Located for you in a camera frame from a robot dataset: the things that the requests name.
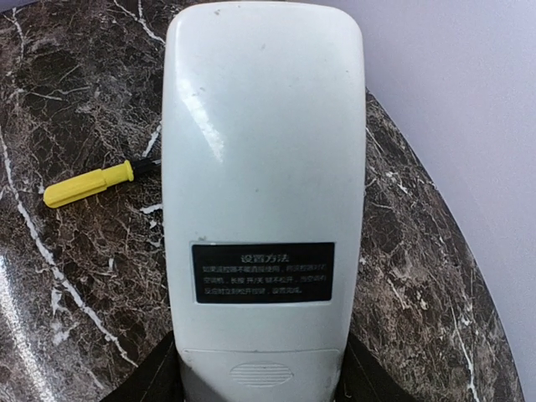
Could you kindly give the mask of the white remote control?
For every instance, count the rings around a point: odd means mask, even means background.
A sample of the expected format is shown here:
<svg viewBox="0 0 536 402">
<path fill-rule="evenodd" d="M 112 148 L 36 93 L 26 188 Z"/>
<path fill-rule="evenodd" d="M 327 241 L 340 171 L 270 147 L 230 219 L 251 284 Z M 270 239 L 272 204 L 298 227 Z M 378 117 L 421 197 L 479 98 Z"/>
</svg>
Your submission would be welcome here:
<svg viewBox="0 0 536 402">
<path fill-rule="evenodd" d="M 162 210 L 187 401 L 331 401 L 363 222 L 363 38 L 348 14 L 185 8 L 167 31 Z"/>
</svg>

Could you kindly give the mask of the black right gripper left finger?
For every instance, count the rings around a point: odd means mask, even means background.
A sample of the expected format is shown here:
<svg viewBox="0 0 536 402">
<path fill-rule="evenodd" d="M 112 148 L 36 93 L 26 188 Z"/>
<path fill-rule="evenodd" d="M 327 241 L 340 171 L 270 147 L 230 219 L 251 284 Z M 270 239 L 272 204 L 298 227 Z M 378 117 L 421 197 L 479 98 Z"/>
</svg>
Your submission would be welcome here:
<svg viewBox="0 0 536 402">
<path fill-rule="evenodd" d="M 101 401 L 184 401 L 179 356 L 174 339 L 164 338 L 131 376 Z"/>
</svg>

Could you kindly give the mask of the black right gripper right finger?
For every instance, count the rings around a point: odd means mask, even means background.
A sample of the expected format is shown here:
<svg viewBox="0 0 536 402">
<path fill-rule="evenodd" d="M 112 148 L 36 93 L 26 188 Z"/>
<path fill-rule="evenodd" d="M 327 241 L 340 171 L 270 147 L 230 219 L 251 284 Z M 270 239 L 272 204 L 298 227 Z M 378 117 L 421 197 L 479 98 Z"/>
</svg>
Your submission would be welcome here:
<svg viewBox="0 0 536 402">
<path fill-rule="evenodd" d="M 390 377 L 357 337 L 349 337 L 335 401 L 414 402 L 415 398 Z"/>
</svg>

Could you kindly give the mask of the yellow handled screwdriver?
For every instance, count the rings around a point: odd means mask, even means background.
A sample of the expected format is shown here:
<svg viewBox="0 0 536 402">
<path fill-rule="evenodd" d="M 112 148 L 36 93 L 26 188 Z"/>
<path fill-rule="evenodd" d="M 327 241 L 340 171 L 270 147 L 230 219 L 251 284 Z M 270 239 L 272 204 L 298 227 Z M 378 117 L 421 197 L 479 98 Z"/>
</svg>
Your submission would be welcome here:
<svg viewBox="0 0 536 402">
<path fill-rule="evenodd" d="M 104 192 L 117 184 L 133 182 L 160 166 L 160 159 L 125 160 L 113 167 L 99 168 L 52 184 L 44 190 L 43 201 L 47 207 L 57 209 Z"/>
</svg>

